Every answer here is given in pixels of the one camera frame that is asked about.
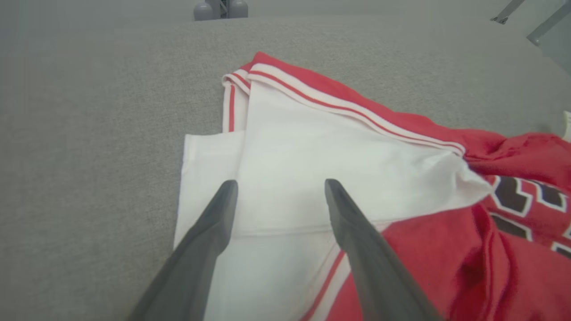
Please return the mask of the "grey partition post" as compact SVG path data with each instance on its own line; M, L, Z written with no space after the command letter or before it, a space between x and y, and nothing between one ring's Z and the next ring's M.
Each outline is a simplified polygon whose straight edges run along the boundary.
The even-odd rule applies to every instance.
M205 0L212 8L213 20L225 20L230 18L230 4L232 0Z

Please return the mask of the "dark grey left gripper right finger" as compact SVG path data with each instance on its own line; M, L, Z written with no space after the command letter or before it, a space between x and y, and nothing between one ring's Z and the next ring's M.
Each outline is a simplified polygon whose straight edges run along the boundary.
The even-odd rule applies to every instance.
M348 256L364 321L443 321L385 238L340 181L325 194L335 239Z

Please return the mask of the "grey metal frame leg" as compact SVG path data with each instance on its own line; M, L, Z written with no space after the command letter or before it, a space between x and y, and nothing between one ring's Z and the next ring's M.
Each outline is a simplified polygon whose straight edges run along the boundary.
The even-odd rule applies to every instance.
M530 41L536 47L540 46L540 38L545 35L549 30L551 30L555 25L563 20L566 16L571 13L571 0L564 0L563 4L555 10L553 14L549 16L544 22L539 24L534 31L526 36L526 39Z
M491 21L505 25L509 16L518 9L525 0L510 0L500 13L491 18Z

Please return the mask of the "red jersey with number 23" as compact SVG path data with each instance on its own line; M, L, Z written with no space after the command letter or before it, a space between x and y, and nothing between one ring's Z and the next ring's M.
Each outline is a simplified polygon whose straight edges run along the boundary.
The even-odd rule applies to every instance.
M174 237L237 181L204 321L364 321L327 179L445 321L571 321L571 141L445 128L262 52L223 86L223 132L184 139Z

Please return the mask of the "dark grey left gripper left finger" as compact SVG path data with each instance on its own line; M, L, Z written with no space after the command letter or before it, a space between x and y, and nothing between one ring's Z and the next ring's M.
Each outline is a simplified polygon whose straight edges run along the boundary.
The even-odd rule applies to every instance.
M238 192L235 180L221 184L127 321L203 321L217 258L230 243Z

